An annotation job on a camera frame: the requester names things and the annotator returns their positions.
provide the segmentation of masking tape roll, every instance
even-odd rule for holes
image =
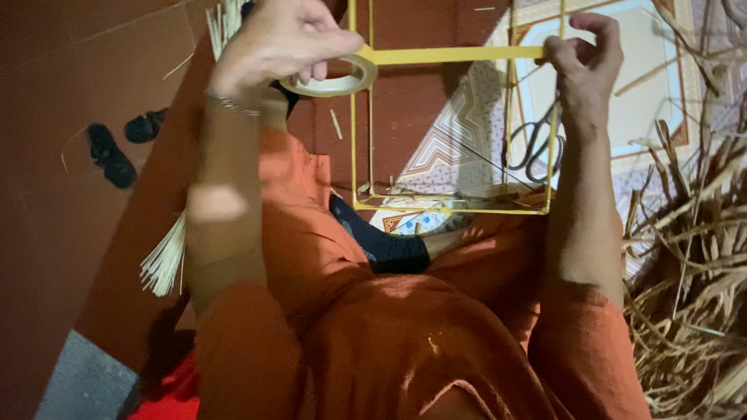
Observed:
[[[302,84],[298,75],[284,78],[280,84],[291,92],[304,96],[315,96],[317,98],[331,98],[333,96],[350,95],[363,90],[374,82],[379,74],[376,64],[361,57],[360,55],[345,55],[339,60],[347,61],[353,65],[353,74],[340,78],[328,78],[324,81],[316,81],[313,78],[308,84]]]

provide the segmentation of orange shirt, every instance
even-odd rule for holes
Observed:
[[[583,286],[549,295],[525,353],[427,275],[351,286],[300,339],[266,290],[235,285],[199,323],[200,415],[410,419],[459,386],[489,419],[649,419],[620,310]]]

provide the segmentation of yellow tape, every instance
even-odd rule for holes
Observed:
[[[298,75],[294,75],[282,79],[280,84],[285,89],[299,95],[330,98],[332,96],[350,95],[363,90],[371,86],[376,75],[379,74],[378,67],[359,55],[346,55],[340,57],[340,60],[353,65],[353,74],[340,78],[328,78],[325,81],[316,81],[312,78],[308,84],[302,84]]]
[[[392,64],[452,63],[455,61],[501,60],[508,58],[541,58],[541,46],[470,46],[459,48],[384,49],[373,50],[368,45],[357,54],[341,57],[353,64],[353,74],[325,81],[310,80],[302,84],[291,76],[280,84],[291,92],[317,98],[350,95],[371,86],[379,74],[377,66]]]

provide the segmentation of finger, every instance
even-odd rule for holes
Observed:
[[[601,63],[611,61],[618,64],[622,61],[620,25],[616,20],[599,13],[579,13],[571,16],[570,25],[596,35]]]
[[[576,51],[576,58],[578,58],[583,65],[587,65],[597,55],[597,47],[586,40],[582,40],[581,38],[571,38],[570,40],[565,41],[571,44],[573,49]]]
[[[342,30],[312,32],[297,40],[297,48],[304,51],[307,65],[352,54],[362,46],[363,39],[360,35]]]
[[[569,42],[552,36],[545,40],[543,46],[544,59],[550,61],[555,70],[566,75],[583,69],[583,64],[576,58],[576,50]]]
[[[321,63],[316,63],[314,65],[314,67],[311,69],[311,73],[316,80],[324,81],[324,79],[326,79],[326,69],[326,61],[322,61]]]
[[[301,83],[309,84],[309,80],[311,80],[311,71],[311,66],[306,66],[298,72],[298,78],[301,80]]]

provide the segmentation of wrist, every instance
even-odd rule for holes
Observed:
[[[221,98],[241,100],[248,90],[252,90],[262,82],[261,75],[256,72],[238,72],[221,66],[219,62],[210,77],[208,90]]]

